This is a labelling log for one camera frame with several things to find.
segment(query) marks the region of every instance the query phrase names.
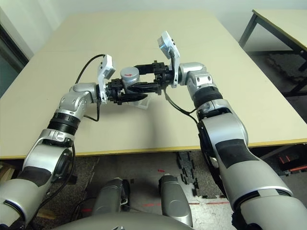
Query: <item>metal table frame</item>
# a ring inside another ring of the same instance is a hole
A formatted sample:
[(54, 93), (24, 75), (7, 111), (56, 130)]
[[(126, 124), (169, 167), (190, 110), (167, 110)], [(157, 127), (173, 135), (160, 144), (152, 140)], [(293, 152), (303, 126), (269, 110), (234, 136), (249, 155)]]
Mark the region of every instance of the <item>metal table frame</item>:
[[(301, 65), (301, 67), (298, 69), (300, 72), (303, 72), (307, 69), (307, 50), (305, 50), (305, 47), (300, 46), (300, 44), (297, 44), (295, 41), (293, 41), (291, 38), (286, 36), (284, 33), (282, 33), (280, 30), (278, 30), (276, 27), (271, 25), (270, 23), (263, 20), (261, 17), (259, 17), (255, 11), (253, 11), (254, 14), (251, 17), (247, 27), (245, 28), (245, 31), (243, 32), (239, 44), (243, 48), (249, 39), (251, 33), (253, 32), (255, 26), (257, 24), (261, 25), (263, 28), (265, 28), (267, 31), (269, 31), (271, 34), (275, 35), (278, 39), (280, 39), (282, 42), (284, 42), (287, 46), (289, 46), (291, 49), (293, 49), (295, 54), (299, 54), (302, 58), (306, 60), (306, 62)], [(301, 91), (302, 88), (304, 88), (307, 85), (307, 78), (300, 81), (297, 86), (295, 86), (290, 92), (283, 92), (282, 94), (285, 97), (292, 97), (292, 96), (303, 96), (307, 95), (307, 91)]]

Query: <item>table edge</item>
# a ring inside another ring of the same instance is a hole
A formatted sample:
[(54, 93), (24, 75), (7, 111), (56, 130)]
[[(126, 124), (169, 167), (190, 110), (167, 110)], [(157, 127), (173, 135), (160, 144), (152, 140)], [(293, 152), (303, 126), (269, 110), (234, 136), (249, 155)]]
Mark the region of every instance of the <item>table edge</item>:
[(264, 16), (262, 16), (259, 12), (256, 11), (257, 9), (253, 9), (252, 12), (257, 15), (258, 17), (260, 17), (261, 19), (263, 19), (265, 22), (267, 22), (268, 24), (270, 24), (271, 26), (275, 27), (279, 32), (283, 33), (285, 36), (287, 36), (289, 39), (293, 40), (298, 46), (300, 46), (303, 50), (307, 51), (307, 46), (305, 46), (304, 44), (302, 44), (300, 41), (298, 41), (296, 38), (292, 37), (290, 34), (288, 34), (286, 31), (284, 31), (282, 28), (280, 28), (279, 26), (275, 25), (274, 23), (272, 23), (269, 19), (265, 18)]
[[(249, 148), (267, 147), (267, 146), (279, 146), (279, 145), (292, 145), (292, 144), (304, 144), (307, 143), (307, 138), (293, 139), (293, 140), (277, 140), (277, 141), (265, 141), (249, 143)], [(118, 155), (118, 154), (130, 154), (130, 153), (144, 153), (144, 152), (170, 152), (170, 151), (190, 151), (200, 150), (200, 146), (180, 146), (180, 147), (163, 147), (153, 149), (125, 149), (125, 150), (106, 150), (106, 151), (94, 151), (94, 152), (77, 152), (77, 157), (90, 157), (99, 155)], [(26, 156), (0, 156), (0, 160), (8, 159), (24, 159)]]

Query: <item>white wall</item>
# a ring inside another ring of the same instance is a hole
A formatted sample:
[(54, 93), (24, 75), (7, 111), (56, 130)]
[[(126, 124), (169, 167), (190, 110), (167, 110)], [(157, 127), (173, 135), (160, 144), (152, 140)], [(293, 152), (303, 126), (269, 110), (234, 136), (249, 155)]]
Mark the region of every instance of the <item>white wall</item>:
[[(0, 19), (30, 58), (72, 13), (201, 8), (213, 12), (238, 40), (252, 16), (252, 9), (307, 9), (307, 0), (1, 0)], [(277, 50), (287, 47), (257, 26), (246, 49)]]

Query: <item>table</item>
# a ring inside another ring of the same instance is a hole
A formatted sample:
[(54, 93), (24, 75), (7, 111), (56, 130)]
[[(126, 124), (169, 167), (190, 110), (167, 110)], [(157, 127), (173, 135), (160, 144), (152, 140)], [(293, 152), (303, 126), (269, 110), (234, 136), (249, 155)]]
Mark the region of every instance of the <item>table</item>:
[[(305, 122), (211, 13), (98, 12), (64, 21), (2, 96), (0, 158), (25, 157), (94, 55), (113, 57), (118, 69), (114, 78), (127, 66), (153, 60), (168, 63), (157, 45), (164, 30), (175, 40), (181, 62), (207, 66), (246, 126), (250, 147), (307, 142)], [(97, 82), (99, 62), (88, 67), (81, 82)], [(169, 88), (168, 93), (182, 108), (193, 109), (186, 87)], [(87, 114), (95, 117), (95, 113), (93, 104)], [(78, 156), (200, 149), (194, 122), (156, 94), (147, 110), (113, 103), (102, 106), (99, 122), (82, 120), (75, 145)]]
[[(263, 26), (306, 60), (299, 71), (303, 72), (307, 69), (307, 10), (253, 10), (253, 16), (239, 40), (241, 47), (245, 46), (257, 24)], [(286, 97), (307, 95), (307, 91), (301, 91), (306, 85), (307, 78), (283, 95)]]

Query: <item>black cable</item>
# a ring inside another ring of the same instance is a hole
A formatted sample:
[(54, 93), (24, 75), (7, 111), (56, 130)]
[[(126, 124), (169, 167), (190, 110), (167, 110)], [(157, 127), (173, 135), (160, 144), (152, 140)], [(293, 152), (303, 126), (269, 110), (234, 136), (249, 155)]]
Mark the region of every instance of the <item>black cable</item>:
[(85, 202), (85, 201), (87, 201), (87, 200), (90, 200), (90, 199), (96, 199), (96, 197), (89, 197), (89, 198), (86, 198), (86, 199), (80, 201), (80, 202), (76, 205), (76, 207), (74, 208), (74, 210), (73, 210), (73, 212), (72, 212), (72, 214), (71, 214), (71, 218), (70, 218), (69, 222), (72, 222), (73, 216), (74, 216), (74, 214), (76, 213), (76, 211), (78, 210), (78, 208), (80, 207), (80, 205), (81, 205), (83, 202)]
[(96, 121), (96, 122), (98, 122), (99, 121), (99, 115), (100, 115), (100, 105), (101, 105), (101, 101), (99, 100), (99, 99), (97, 99), (97, 119), (95, 119), (95, 118), (92, 118), (91, 116), (88, 116), (88, 115), (84, 115), (84, 117), (86, 117), (86, 118), (89, 118), (89, 119), (91, 119), (91, 120), (93, 120), (93, 121)]
[(95, 60), (95, 59), (98, 58), (98, 57), (104, 57), (104, 56), (105, 56), (105, 54), (98, 54), (98, 55), (92, 57), (92, 58), (85, 64), (85, 66), (83, 67), (83, 69), (81, 70), (81, 72), (80, 72), (80, 74), (79, 74), (79, 76), (78, 76), (78, 78), (77, 78), (75, 84), (78, 84), (78, 83), (79, 83), (79, 80), (80, 80), (80, 78), (81, 78), (83, 72), (85, 71), (85, 69), (87, 68), (87, 66), (88, 66), (93, 60)]
[[(96, 58), (99, 58), (99, 57), (104, 57), (104, 56), (105, 56), (105, 54), (98, 54), (98, 55), (92, 57), (92, 58), (85, 64), (85, 66), (83, 67), (83, 69), (82, 69), (81, 72), (79, 73), (79, 76), (78, 76), (78, 78), (77, 78), (75, 84), (78, 84), (78, 83), (79, 83), (79, 81), (80, 81), (80, 79), (81, 79), (81, 77), (82, 77), (83, 72), (86, 70), (87, 66), (88, 66), (93, 60), (95, 60)], [(91, 116), (88, 116), (88, 115), (84, 115), (84, 117), (89, 118), (89, 119), (91, 119), (92, 121), (98, 122), (98, 121), (99, 121), (99, 114), (100, 114), (100, 105), (101, 105), (101, 101), (99, 100), (99, 97), (97, 97), (97, 119), (92, 118)]]
[(75, 150), (75, 145), (72, 145), (72, 165), (71, 165), (71, 171), (68, 175), (68, 177), (66, 178), (66, 180), (64, 181), (64, 183), (61, 185), (60, 188), (58, 188), (51, 196), (49, 196), (46, 200), (44, 200), (40, 206), (38, 207), (38, 210), (40, 208), (42, 208), (46, 203), (48, 203), (52, 198), (54, 198), (68, 183), (69, 179), (71, 178), (71, 175), (73, 173), (73, 170), (75, 168), (75, 164), (76, 164), (76, 150)]
[(198, 123), (197, 120), (196, 120), (194, 117), (192, 117), (192, 116), (190, 115), (191, 113), (195, 112), (196, 109), (193, 109), (191, 112), (188, 112), (188, 111), (186, 111), (186, 110), (180, 108), (180, 107), (179, 107), (178, 105), (176, 105), (176, 103), (173, 102), (172, 99), (168, 96), (168, 94), (166, 93), (166, 88), (163, 89), (163, 91), (164, 91), (165, 99), (166, 99), (175, 109), (177, 109), (178, 111), (182, 112), (184, 115), (187, 115), (188, 117), (192, 118), (193, 121), (194, 121), (196, 124)]

